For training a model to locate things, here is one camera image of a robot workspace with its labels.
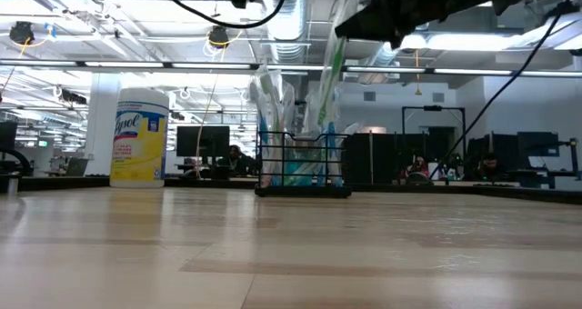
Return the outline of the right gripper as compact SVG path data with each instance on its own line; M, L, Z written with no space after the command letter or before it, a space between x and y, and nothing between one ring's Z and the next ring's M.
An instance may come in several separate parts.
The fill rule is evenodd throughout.
M450 15L489 2L496 15L521 0L370 0L335 28L337 37L390 43L392 49L418 25L442 22Z

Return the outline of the long ceiling light bar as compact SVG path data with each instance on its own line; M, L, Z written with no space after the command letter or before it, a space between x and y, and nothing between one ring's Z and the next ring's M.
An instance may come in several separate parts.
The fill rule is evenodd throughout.
M241 63L178 63L178 62L130 62L130 61L66 61L66 60L32 60L0 59L1 66L30 67L62 70L88 71L133 71L133 72L202 72L215 74L246 74L257 70L260 64ZM401 67L401 66L361 66L341 65L341 73L349 74L400 74L400 75L473 75L510 77L517 72L495 69L464 69L435 67Z

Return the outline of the black partition panel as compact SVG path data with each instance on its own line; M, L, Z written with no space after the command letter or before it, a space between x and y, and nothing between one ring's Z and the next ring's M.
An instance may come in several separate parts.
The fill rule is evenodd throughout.
M449 143L448 135L436 133L354 134L344 142L343 177L347 184L392 184L418 157L427 163L444 157Z

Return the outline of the person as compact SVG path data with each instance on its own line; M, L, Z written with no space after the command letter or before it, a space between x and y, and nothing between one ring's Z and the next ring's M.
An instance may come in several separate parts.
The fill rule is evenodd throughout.
M406 185L430 185L428 164L422 155L416 155L414 162L401 171L399 179Z
M501 182L508 181L507 169L498 161L495 153L486 154L477 165L475 178L481 181Z
M256 172L256 160L243 154L238 145L229 146L228 164L235 176L254 175Z

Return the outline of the black computer monitor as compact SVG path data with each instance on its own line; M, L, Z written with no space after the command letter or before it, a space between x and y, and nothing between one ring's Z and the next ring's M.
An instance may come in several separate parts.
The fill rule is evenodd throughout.
M229 154L230 128L220 126L178 126L176 155L182 157L224 157Z

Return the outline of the yellow disinfectant wipes canister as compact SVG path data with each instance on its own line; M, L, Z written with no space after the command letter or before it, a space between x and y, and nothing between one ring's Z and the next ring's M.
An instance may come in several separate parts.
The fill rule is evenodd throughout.
M161 188L165 185L169 97L145 87L121 90L115 114L110 185Z

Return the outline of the white building column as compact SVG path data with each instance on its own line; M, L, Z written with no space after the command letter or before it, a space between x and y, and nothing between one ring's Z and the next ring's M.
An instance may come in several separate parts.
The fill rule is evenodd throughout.
M85 140L86 175L109 175L121 75L93 73Z

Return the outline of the black stand with screen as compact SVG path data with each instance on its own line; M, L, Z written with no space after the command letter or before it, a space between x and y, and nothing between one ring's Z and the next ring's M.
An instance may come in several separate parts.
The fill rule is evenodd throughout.
M525 187L541 188L543 185L549 189L556 188L558 177L573 177L577 181L582 181L582 171L578 161L577 147L580 142L576 138L569 138L566 141L560 140L557 133L550 132L518 132L517 145L519 158L523 166L513 171L511 174ZM560 149L566 147L570 152L569 169L550 169L545 163L541 167L534 167L530 163L530 158L544 158L560 156Z

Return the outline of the grey open laptop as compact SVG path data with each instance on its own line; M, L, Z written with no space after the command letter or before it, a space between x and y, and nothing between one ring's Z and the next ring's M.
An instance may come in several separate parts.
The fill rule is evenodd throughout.
M83 177L88 165L88 160L85 158L70 158L65 169L64 176L67 177Z

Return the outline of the dark screen on stand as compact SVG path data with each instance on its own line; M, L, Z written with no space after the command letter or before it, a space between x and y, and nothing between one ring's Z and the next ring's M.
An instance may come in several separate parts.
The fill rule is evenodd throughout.
M15 148L16 122L0 122L0 194L15 193L19 181L31 176L33 167Z

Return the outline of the ribbed silver air duct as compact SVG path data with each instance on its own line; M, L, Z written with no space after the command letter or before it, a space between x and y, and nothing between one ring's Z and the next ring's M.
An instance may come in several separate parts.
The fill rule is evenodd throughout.
M260 42L270 51L270 63L285 66L306 63L308 14L309 0L283 2L278 14L266 24L266 40ZM304 127L308 74L283 68L280 71L283 81L295 90L290 132L298 134Z

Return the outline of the black gantry frame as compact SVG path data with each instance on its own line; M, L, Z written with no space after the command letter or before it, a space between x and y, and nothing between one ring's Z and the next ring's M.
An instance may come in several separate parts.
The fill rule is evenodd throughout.
M464 107L458 106L442 106L442 105L422 105L422 106L402 106L401 107L401 137L402 137L402 146L406 147L406 123L408 118L406 117L406 111L413 110L413 111L423 111L423 112L442 112L446 111L449 112L456 120L460 121L461 123L461 135L457 138L457 140L450 146L447 150L446 154L437 162L439 168L443 166L445 161L452 155L452 153L461 146L462 155L466 155L467 150L467 115L466 109Z

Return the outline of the black aluminium table frame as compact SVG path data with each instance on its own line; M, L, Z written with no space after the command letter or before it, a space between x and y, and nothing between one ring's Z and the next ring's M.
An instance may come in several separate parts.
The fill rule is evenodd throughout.
M20 192L65 190L76 188L96 188L109 186L107 177L22 177L18 182ZM187 181L176 178L166 179L166 187L181 188L223 188L254 190L256 181ZM391 185L391 184L353 184L353 192L363 193L408 193L408 194L473 194L492 197L526 199L541 202L582 205L582 191L560 191L522 187L493 185Z

